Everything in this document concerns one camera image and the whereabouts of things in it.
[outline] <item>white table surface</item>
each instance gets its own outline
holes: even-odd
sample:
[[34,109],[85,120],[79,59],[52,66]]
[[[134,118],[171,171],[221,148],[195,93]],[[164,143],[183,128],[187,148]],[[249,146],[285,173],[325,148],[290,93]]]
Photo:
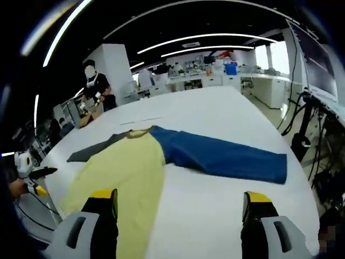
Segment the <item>white table surface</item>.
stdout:
[[307,178],[286,141],[269,120],[232,87],[208,87],[139,100],[102,114],[68,134],[42,165],[58,168],[46,178],[62,218],[60,199],[84,163],[66,160],[113,133],[154,125],[233,141],[287,154],[284,185],[222,178],[167,165],[165,183],[146,258],[241,258],[245,191],[266,194],[306,236],[312,254],[319,250],[319,217]]

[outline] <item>window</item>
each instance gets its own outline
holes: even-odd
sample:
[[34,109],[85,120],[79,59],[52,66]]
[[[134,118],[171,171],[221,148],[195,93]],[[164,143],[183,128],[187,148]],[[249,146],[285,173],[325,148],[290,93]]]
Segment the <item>window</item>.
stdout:
[[272,66],[275,70],[290,74],[289,59],[287,55],[286,43],[277,42],[271,44]]
[[257,66],[260,66],[261,69],[268,69],[268,57],[265,45],[255,48],[255,57],[257,59]]
[[138,76],[139,76],[139,73],[132,75],[133,81],[136,81],[137,85],[139,85]]

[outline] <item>computer monitor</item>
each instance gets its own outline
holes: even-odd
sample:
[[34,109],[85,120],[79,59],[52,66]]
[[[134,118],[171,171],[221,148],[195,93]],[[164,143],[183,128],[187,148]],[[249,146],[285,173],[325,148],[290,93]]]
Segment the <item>computer monitor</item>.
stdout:
[[321,101],[337,103],[334,71],[327,50],[301,27],[288,20],[287,23],[297,50],[302,53],[309,92]]

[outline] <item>floor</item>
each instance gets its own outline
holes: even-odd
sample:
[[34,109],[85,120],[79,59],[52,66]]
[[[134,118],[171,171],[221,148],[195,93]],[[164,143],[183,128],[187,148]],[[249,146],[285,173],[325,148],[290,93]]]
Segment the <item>floor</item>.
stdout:
[[[264,103],[262,103],[260,100],[255,98],[253,95],[248,95],[246,97],[248,98],[248,100],[250,102],[252,102],[271,121],[271,123],[276,128],[278,127],[278,125],[282,121],[282,118],[284,117],[284,114],[285,114],[284,112],[286,112],[287,106],[284,107],[284,111],[283,111],[283,109],[281,109],[281,110],[270,109]],[[291,103],[291,106],[290,106],[290,109],[287,112],[286,118],[285,118],[285,120],[283,121],[283,123],[281,124],[281,126],[279,128],[279,132],[280,133],[284,131],[284,129],[287,127],[287,125],[291,121],[291,118],[292,118],[293,113],[294,113],[294,109],[295,109],[295,104]],[[292,141],[293,135],[296,132],[298,132],[299,129],[300,129],[300,126],[301,126],[301,123],[302,123],[302,119],[303,119],[303,114],[304,114],[304,112],[301,111],[296,116],[291,131],[286,136],[284,136],[284,138],[285,138],[285,140],[286,140],[286,142],[288,143],[289,146],[291,145],[291,141]],[[313,141],[312,141],[312,146],[309,148],[309,150],[306,153],[304,159],[301,161],[301,166],[303,168],[303,171],[306,174],[306,177],[309,177],[309,175],[311,173],[311,169],[312,169],[312,166],[313,166],[313,160],[314,160],[314,156],[315,156],[315,151],[316,151],[316,146],[317,146],[318,140],[319,140],[319,122],[318,122],[318,119],[317,119],[316,116],[309,123],[308,130],[307,130],[307,136],[311,137],[312,135],[315,136],[313,138]],[[325,158],[320,160],[320,168],[325,167],[327,162],[328,162],[327,153],[328,153],[327,145],[325,145],[325,144],[321,145],[321,157],[325,157]],[[314,169],[313,169],[313,172],[312,172],[312,177],[311,177],[311,179],[309,181],[310,185],[311,185],[311,180],[313,179],[313,176],[314,176],[315,172],[316,172],[316,166],[314,166]],[[313,193],[314,193],[316,205],[318,207],[319,215],[321,216],[325,212],[326,208],[319,201],[319,198],[318,198],[315,190],[313,190]]]

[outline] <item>robotic arm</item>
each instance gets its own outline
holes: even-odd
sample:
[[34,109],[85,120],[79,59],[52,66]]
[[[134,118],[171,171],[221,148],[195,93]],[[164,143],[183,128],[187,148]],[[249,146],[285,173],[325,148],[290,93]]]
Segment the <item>robotic arm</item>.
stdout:
[[29,151],[15,153],[15,165],[18,170],[19,178],[23,179],[30,193],[39,196],[47,196],[48,192],[35,180],[45,177],[57,171],[54,167],[33,167],[32,157]]

